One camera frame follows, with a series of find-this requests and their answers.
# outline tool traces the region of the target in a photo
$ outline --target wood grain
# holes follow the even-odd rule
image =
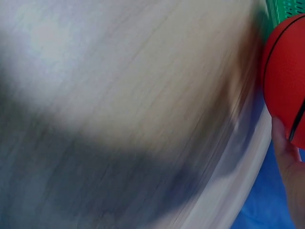
[[[2,0],[0,227],[180,228],[254,91],[253,7]]]

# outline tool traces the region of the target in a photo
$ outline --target orange basketball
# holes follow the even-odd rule
[[[282,120],[292,144],[305,149],[305,14],[274,29],[264,48],[261,79],[271,116]]]

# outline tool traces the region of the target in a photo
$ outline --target blue surface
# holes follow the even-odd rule
[[[273,144],[251,192],[231,229],[294,229],[285,189],[277,168]]]

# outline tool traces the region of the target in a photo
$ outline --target finger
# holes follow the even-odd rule
[[[291,165],[300,162],[301,157],[298,148],[286,139],[285,127],[278,118],[272,118],[272,141],[275,158],[285,180],[290,174]]]

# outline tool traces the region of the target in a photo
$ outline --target green basket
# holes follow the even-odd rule
[[[266,0],[273,28],[287,18],[305,13],[305,0]]]

